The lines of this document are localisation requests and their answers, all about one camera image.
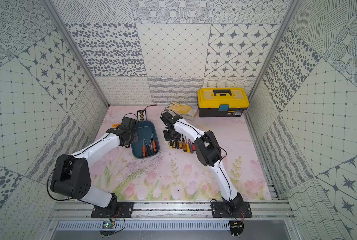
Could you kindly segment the clear blue red screwdriver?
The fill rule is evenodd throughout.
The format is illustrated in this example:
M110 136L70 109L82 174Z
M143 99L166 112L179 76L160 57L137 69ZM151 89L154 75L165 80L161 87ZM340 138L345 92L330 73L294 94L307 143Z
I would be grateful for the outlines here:
M189 145L190 153L193 154L193 147L192 147L192 142L191 142L191 140L188 140L188 145Z

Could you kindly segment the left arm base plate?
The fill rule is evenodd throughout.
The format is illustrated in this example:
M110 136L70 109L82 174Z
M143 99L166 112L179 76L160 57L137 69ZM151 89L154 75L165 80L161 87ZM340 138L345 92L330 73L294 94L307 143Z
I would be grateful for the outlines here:
M115 216L131 218L134 204L134 202L111 202L106 208L94 206L91 218L101 219Z

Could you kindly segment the wooden orange handle screwdriver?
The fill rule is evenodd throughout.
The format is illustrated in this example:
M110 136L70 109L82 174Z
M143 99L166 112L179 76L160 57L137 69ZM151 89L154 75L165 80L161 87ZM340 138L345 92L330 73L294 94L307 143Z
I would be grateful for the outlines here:
M185 143L185 140L184 140L184 136L182 136L182 149L184 152L187 152L187 146L186 146L186 143Z

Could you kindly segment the large orange black screwdriver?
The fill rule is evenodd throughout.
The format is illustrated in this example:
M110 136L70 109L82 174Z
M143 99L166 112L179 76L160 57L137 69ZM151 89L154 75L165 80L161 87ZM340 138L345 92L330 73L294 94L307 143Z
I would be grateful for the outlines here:
M146 144L145 144L145 139L143 137L143 142L142 142L142 156L146 157Z

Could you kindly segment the teal plastic storage tray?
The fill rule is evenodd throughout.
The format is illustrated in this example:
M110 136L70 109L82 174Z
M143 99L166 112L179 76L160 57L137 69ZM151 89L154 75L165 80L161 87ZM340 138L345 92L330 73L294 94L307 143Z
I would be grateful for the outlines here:
M144 159L144 158L155 156L159 152L160 146L159 146L158 136L154 124L151 121L142 121L137 123L137 128L138 128L137 135L139 141L131 144L133 156L136 159ZM142 156L143 137L145 139L145 144L146 144L146 157ZM156 153L154 153L152 148L152 137L154 137L154 140L156 141L156 146L157 146Z

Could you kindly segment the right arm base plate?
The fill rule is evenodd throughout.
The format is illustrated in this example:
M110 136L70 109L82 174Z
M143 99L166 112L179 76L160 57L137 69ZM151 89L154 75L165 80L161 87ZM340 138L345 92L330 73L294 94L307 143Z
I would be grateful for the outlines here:
M239 208L232 208L224 202L211 200L209 202L213 218L252 218L252 212L249 202L243 202Z

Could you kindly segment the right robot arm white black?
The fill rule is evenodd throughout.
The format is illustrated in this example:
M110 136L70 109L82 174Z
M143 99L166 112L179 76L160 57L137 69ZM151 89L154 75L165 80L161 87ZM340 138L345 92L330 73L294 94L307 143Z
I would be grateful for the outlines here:
M219 146L214 133L197 129L182 116L172 115L168 111L161 113L161 120L166 128L164 134L167 141L173 141L183 136L194 144L197 159L203 166L211 169L224 204L230 211L236 212L244 200L227 175L221 155L223 148Z

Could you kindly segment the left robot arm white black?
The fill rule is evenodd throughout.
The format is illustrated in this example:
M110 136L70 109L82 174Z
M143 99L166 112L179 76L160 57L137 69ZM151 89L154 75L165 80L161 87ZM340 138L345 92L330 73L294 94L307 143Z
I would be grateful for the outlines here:
M109 151L117 148L129 148L138 141L136 137L137 120L123 117L120 125L108 129L105 134L85 147L70 155L60 155L47 180L47 191L91 204L113 214L117 208L117 196L92 184L90 168Z

